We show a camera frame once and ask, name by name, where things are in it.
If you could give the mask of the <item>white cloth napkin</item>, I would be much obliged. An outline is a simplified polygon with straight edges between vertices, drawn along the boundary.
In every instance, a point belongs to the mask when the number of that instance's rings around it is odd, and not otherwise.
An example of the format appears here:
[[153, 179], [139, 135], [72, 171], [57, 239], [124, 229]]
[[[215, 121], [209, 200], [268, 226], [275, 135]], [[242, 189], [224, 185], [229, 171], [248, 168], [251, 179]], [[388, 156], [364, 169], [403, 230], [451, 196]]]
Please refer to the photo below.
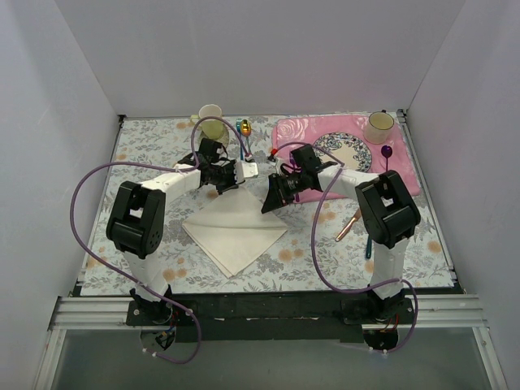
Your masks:
[[218, 196], [183, 222], [183, 229], [228, 278], [264, 254], [286, 231], [287, 225], [246, 188]]

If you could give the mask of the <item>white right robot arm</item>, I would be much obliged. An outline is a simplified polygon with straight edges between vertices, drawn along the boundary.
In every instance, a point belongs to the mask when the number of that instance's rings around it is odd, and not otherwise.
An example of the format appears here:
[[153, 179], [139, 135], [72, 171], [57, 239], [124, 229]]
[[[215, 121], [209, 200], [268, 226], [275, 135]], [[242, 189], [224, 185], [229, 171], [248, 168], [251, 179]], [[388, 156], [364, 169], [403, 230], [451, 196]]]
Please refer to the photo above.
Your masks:
[[345, 289], [342, 309], [352, 323], [386, 323], [407, 310], [409, 300], [403, 288], [405, 251], [421, 216], [401, 176], [396, 171], [382, 174], [354, 171], [331, 158], [323, 162], [319, 147], [300, 141], [292, 143], [293, 168], [279, 167], [268, 177], [264, 214], [292, 204], [298, 194], [310, 189], [357, 201], [362, 222], [372, 242], [374, 269], [365, 288]]

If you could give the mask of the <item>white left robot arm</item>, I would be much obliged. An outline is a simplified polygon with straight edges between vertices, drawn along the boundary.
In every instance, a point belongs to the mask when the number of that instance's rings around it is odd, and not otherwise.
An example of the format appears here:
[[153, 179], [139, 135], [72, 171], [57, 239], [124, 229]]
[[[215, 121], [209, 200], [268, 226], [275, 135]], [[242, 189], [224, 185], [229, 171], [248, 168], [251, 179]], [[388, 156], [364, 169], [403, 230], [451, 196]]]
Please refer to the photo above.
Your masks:
[[130, 295], [137, 309], [154, 324], [167, 323], [173, 306], [156, 251], [163, 240], [166, 206], [186, 193], [211, 184], [219, 193], [236, 189], [236, 160], [223, 144], [204, 139], [199, 150], [182, 158], [173, 171], [141, 183], [123, 182], [118, 189], [106, 227], [107, 238], [123, 253], [136, 279]]

